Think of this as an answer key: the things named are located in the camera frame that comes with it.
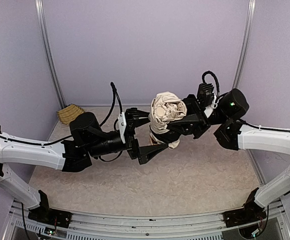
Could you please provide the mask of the right aluminium corner post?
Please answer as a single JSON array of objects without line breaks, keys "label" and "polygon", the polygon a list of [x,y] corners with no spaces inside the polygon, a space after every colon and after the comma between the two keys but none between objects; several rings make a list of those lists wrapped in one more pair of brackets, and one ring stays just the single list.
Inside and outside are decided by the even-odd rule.
[{"label": "right aluminium corner post", "polygon": [[256,11],[256,0],[249,0],[248,2],[248,11],[246,16],[246,23],[244,28],[244,34],[242,39],[242,45],[240,49],[240,54],[238,58],[237,67],[235,70],[234,81],[231,87],[231,90],[238,89],[240,83],[242,81],[242,73],[245,65],[245,61],[247,58],[248,47],[250,43],[252,27],[253,27],[253,20]]}]

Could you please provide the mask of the aluminium corner post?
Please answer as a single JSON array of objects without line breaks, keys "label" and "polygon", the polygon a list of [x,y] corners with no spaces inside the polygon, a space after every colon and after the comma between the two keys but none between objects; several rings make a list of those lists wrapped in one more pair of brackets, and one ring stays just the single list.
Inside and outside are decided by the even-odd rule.
[{"label": "aluminium corner post", "polygon": [[248,2],[248,11],[246,16],[246,23],[244,28],[244,34],[242,39],[242,45],[240,49],[240,54],[238,58],[237,67],[235,70],[234,81],[231,87],[231,90],[238,89],[240,83],[242,81],[242,73],[245,65],[245,61],[247,58],[248,47],[250,43],[252,27],[253,27],[253,20],[256,11],[256,0],[249,0]]},{"label": "aluminium corner post", "polygon": [[55,64],[54,64],[54,60],[52,56],[51,46],[50,46],[49,37],[48,37],[47,24],[46,24],[46,19],[45,19],[45,14],[44,14],[43,1],[35,0],[35,8],[36,8],[38,24],[39,24],[39,28],[41,32],[43,48],[44,48],[44,52],[46,56],[46,61],[47,61],[50,75],[51,75],[52,84],[55,89],[59,106],[61,109],[63,109],[66,107],[66,102],[65,102],[63,92],[61,90],[58,77],[57,77],[56,68],[55,68]]}]

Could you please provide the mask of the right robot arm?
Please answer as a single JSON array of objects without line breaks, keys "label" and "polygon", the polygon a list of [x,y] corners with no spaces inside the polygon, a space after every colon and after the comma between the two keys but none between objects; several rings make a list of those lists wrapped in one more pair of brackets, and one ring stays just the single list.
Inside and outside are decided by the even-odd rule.
[{"label": "right robot arm", "polygon": [[[211,125],[220,146],[229,150],[263,150],[290,155],[290,128],[270,128],[252,125],[241,119],[249,104],[243,93],[233,89],[210,102],[209,94],[184,99],[187,115],[171,121],[167,128],[182,135],[199,138]],[[264,208],[273,200],[290,192],[290,165],[266,185],[252,191],[245,207]]]}]

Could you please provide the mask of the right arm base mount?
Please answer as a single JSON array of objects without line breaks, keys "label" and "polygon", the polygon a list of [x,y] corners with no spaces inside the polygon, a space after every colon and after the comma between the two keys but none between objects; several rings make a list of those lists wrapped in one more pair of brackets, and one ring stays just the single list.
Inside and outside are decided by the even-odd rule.
[{"label": "right arm base mount", "polygon": [[251,191],[241,208],[223,213],[227,228],[245,225],[267,217],[266,211],[264,210],[265,208],[255,203],[255,195],[258,189],[259,188],[256,188]]}]

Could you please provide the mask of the beige folding umbrella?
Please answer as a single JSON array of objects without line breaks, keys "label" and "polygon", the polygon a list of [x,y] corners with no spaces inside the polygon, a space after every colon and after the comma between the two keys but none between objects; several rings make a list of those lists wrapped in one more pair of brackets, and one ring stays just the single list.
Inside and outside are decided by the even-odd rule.
[{"label": "beige folding umbrella", "polygon": [[[150,141],[152,145],[162,145],[166,140],[160,140],[163,134],[171,133],[167,129],[170,122],[181,120],[187,114],[185,103],[174,93],[169,91],[161,92],[151,102],[150,120]],[[175,149],[180,143],[179,137],[171,140],[168,148]]]}]

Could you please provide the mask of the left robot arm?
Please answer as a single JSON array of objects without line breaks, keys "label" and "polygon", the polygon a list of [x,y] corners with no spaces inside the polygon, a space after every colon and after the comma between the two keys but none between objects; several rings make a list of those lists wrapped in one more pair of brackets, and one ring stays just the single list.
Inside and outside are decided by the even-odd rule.
[{"label": "left robot arm", "polygon": [[85,112],[70,124],[70,135],[55,141],[18,138],[1,131],[0,187],[18,199],[31,212],[50,211],[48,198],[16,175],[9,163],[43,166],[62,172],[77,173],[92,165],[91,158],[127,151],[131,159],[146,164],[168,148],[166,143],[140,146],[135,129],[149,122],[149,114],[136,108],[122,112],[117,118],[119,129],[105,132],[96,116]]}]

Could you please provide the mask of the yellow woven basket tray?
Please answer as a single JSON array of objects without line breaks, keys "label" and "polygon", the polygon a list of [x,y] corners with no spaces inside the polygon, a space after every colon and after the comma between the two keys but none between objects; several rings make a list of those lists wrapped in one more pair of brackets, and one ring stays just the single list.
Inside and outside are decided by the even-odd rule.
[{"label": "yellow woven basket tray", "polygon": [[63,125],[68,126],[72,121],[74,121],[79,115],[83,113],[85,113],[83,108],[75,104],[70,104],[65,108],[57,111],[57,117]]}]

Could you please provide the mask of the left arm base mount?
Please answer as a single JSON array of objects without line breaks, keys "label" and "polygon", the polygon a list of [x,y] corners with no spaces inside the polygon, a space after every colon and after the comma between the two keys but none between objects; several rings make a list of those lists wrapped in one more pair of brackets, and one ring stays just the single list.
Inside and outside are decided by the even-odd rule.
[{"label": "left arm base mount", "polygon": [[50,208],[47,195],[41,190],[38,190],[38,193],[40,196],[39,206],[29,210],[28,218],[39,223],[69,228],[72,213]]}]

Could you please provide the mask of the aluminium front rail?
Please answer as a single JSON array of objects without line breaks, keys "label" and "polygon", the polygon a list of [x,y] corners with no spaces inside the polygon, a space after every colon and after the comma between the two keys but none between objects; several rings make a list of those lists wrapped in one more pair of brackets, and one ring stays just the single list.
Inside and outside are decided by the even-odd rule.
[{"label": "aluminium front rail", "polygon": [[20,202],[14,201],[0,239],[47,240],[222,240],[232,234],[240,239],[252,223],[228,227],[223,211],[172,216],[123,216],[74,211],[67,228],[53,227],[27,218]]}]

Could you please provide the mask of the left aluminium corner post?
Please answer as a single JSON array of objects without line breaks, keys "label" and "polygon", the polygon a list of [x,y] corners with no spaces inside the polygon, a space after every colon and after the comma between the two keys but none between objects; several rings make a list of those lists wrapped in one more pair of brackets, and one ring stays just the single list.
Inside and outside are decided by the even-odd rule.
[{"label": "left aluminium corner post", "polygon": [[51,75],[52,84],[55,89],[59,106],[61,109],[63,109],[66,107],[66,102],[65,102],[63,92],[61,90],[58,77],[57,77],[56,68],[55,68],[55,64],[54,64],[54,60],[52,56],[51,46],[50,46],[49,37],[48,37],[47,24],[46,24],[46,19],[45,19],[45,14],[44,14],[43,1],[35,0],[35,8],[36,8],[38,24],[39,24],[39,28],[41,32],[43,48],[44,48],[44,52],[46,56],[46,61],[47,61],[50,75]]}]

